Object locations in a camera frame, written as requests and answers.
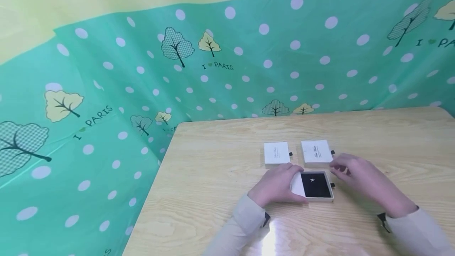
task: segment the yellow tree print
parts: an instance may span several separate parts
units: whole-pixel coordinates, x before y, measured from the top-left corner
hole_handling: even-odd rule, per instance
[[[207,52],[212,52],[213,57],[215,57],[215,54],[213,52],[221,51],[219,44],[217,44],[207,32],[204,32],[203,37],[199,41],[199,49]]]
[[[449,28],[449,30],[453,30],[455,28],[455,0],[439,8],[434,17],[439,20],[453,21],[452,26]]]
[[[292,111],[292,112],[303,115],[303,114],[310,113],[313,111],[314,111],[314,109],[310,105],[308,105],[307,103],[303,103],[299,107],[295,108],[294,111]]]
[[[51,122],[58,122],[66,118],[70,113],[80,117],[74,111],[84,100],[84,97],[77,93],[69,94],[64,91],[46,91],[46,117]]]

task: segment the light wood grain surface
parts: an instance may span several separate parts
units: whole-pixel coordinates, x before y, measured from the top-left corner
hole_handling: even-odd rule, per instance
[[[266,172],[263,143],[327,139],[372,161],[455,243],[455,119],[437,107],[180,124],[123,256],[198,256]],[[333,203],[275,204],[248,256],[396,255],[376,205],[336,183]]]

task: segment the open box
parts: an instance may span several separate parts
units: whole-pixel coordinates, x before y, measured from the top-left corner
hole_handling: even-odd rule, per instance
[[[333,191],[325,171],[298,172],[291,181],[291,192],[310,202],[333,202]]]

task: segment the beige sleeve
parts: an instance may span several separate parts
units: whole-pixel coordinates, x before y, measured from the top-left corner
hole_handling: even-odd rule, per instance
[[[203,256],[238,256],[264,222],[265,209],[245,194],[237,203],[232,217],[210,241]]]
[[[423,209],[405,217],[386,217],[399,243],[414,256],[455,256],[446,234]]]

